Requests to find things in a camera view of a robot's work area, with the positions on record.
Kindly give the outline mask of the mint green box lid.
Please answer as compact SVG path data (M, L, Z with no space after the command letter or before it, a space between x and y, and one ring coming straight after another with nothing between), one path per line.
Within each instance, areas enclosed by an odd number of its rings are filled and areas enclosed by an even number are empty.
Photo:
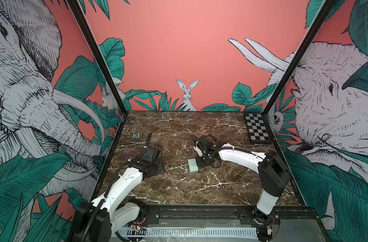
M188 166L189 166L189 171L192 172L198 172L199 168L197 165L197 162L194 158L192 159L188 159Z

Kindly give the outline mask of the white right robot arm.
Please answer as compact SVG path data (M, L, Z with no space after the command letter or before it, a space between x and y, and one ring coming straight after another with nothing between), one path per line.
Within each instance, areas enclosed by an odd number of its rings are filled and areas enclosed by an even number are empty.
M262 192L254 212L269 216L291 180L287 164L275 151L254 152L229 143L202 136L194 140L198 167L215 163L217 159L232 162L254 171L260 177Z

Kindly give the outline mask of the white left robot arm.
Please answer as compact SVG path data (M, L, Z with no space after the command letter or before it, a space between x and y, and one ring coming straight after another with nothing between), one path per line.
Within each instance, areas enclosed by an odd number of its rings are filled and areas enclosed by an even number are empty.
M142 202L132 200L119 205L145 178L165 172L162 154L156 148L145 148L126 165L124 174L112 181L102 195L77 206L67 242L108 242L126 224L146 219L139 216L145 208Z

